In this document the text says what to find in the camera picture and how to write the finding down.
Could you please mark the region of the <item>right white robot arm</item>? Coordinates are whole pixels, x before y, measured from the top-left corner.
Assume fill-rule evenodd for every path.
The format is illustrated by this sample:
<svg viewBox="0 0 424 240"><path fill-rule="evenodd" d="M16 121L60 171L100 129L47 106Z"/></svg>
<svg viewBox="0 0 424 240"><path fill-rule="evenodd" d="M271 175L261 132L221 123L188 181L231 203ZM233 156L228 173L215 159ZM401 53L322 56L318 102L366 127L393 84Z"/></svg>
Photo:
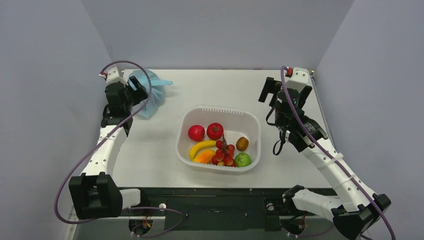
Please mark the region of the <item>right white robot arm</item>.
<svg viewBox="0 0 424 240"><path fill-rule="evenodd" d="M270 126L279 130L279 141L292 144L324 176L336 193L336 198L321 195L304 186L295 185L282 195L282 207L289 214L308 212L333 223L345 238L355 240L378 220L391 205L385 194L370 189L347 166L343 155L333 146L325 130L305 115L303 106L312 87L302 84L300 90L289 88L288 82L267 77L259 96L269 103L275 121Z"/></svg>

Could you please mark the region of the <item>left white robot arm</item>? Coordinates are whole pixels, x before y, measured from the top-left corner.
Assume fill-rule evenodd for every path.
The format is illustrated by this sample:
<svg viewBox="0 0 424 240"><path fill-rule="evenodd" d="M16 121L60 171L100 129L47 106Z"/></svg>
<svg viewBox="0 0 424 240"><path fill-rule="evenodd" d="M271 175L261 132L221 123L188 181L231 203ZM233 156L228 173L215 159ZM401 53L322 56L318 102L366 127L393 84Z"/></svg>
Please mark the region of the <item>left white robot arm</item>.
<svg viewBox="0 0 424 240"><path fill-rule="evenodd" d="M110 83L105 88L107 105L100 122L99 147L79 176L72 176L68 187L76 215L81 220L114 218L125 209L143 215L149 201L138 188L120 189L112 178L121 146L127 139L133 118L132 107L148 98L146 88L131 76L127 84Z"/></svg>

